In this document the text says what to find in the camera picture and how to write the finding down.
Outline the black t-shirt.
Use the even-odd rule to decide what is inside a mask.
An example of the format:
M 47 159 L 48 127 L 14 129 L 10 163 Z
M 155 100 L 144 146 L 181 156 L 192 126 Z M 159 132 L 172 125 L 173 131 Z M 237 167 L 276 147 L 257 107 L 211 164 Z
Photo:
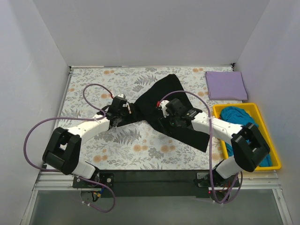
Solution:
M 133 115 L 124 119 L 118 126 L 145 120 L 156 131 L 206 152 L 209 135 L 192 129 L 191 116 L 187 116 L 187 113 L 197 110 L 182 91 L 183 87 L 175 74 L 160 79 L 130 105 Z M 166 109 L 169 115 L 165 117 L 163 110 L 158 107 L 158 102 L 171 92 L 175 93 L 165 98 L 170 104 Z

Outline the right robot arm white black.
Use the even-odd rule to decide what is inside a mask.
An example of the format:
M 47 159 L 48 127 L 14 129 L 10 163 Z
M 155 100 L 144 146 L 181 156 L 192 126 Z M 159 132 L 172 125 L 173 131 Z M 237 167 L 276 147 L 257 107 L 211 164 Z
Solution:
M 163 100 L 158 107 L 168 126 L 203 132 L 231 146 L 233 155 L 219 162 L 208 175 L 201 178 L 201 185 L 212 181 L 214 185 L 223 186 L 239 172 L 253 172 L 270 152 L 269 145 L 253 123 L 240 125 L 213 118 L 202 110 L 186 108 L 177 98 Z

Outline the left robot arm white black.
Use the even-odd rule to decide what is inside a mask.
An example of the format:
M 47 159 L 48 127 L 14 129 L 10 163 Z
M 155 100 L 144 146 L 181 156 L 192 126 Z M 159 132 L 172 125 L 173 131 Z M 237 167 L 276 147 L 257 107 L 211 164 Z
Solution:
M 100 176 L 95 166 L 80 159 L 81 146 L 98 134 L 116 127 L 130 114 L 125 95 L 119 94 L 113 98 L 106 116 L 98 112 L 92 120 L 77 126 L 56 128 L 43 154 L 43 162 L 65 175 L 81 176 L 88 187 L 96 187 Z

